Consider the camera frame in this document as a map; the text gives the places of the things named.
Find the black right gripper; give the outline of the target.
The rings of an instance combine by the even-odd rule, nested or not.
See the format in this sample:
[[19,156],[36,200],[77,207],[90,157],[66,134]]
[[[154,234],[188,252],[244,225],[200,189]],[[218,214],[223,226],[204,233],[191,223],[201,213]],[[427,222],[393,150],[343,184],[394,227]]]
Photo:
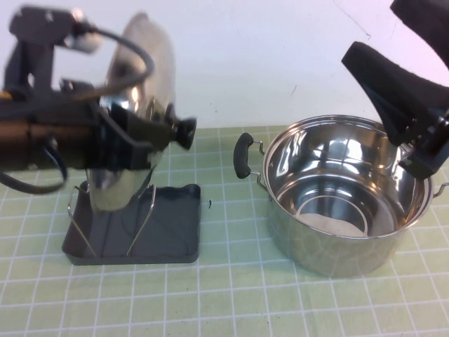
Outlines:
[[416,179],[434,175],[448,158],[448,88],[358,41],[342,64],[370,99],[389,141],[408,146],[399,165]]

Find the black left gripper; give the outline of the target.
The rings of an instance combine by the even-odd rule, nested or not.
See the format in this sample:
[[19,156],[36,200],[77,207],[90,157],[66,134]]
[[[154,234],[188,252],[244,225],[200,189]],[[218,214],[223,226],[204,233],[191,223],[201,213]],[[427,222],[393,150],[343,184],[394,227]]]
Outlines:
[[[149,169],[171,142],[180,141],[174,103],[151,104],[141,117],[119,104],[112,105],[110,114],[97,100],[83,101],[82,109],[88,139],[81,146],[81,169]],[[125,133],[121,140],[120,127]],[[119,153],[125,158],[119,159]]]

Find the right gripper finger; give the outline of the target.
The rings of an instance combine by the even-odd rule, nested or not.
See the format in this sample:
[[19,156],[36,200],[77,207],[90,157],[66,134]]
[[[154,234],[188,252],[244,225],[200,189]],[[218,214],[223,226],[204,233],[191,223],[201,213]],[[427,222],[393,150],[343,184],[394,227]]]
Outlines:
[[390,9],[448,67],[448,1],[395,0]]

